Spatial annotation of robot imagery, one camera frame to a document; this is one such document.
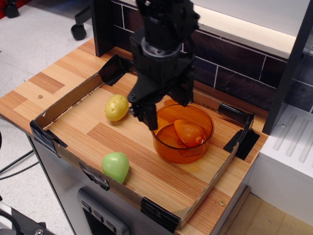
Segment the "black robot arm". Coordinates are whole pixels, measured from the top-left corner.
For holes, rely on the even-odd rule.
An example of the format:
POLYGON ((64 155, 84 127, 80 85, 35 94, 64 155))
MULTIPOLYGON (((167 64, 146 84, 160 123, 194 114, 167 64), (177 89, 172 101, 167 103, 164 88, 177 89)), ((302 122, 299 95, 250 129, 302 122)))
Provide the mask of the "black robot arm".
POLYGON ((138 0, 144 26, 131 37, 137 82, 130 112, 156 130, 156 103, 165 95, 185 107, 193 101, 195 42, 199 14, 189 0, 138 0))

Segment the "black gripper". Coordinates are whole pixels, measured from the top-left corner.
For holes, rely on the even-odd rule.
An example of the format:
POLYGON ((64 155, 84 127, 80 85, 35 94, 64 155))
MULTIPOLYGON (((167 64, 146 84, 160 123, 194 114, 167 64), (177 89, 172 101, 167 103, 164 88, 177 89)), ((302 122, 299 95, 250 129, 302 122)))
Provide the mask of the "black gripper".
POLYGON ((131 113, 150 131, 158 128, 158 103, 165 95, 186 107, 193 101, 195 55, 181 52, 181 43, 162 50, 148 43, 143 28, 131 37, 134 69, 137 82, 128 99, 131 113))

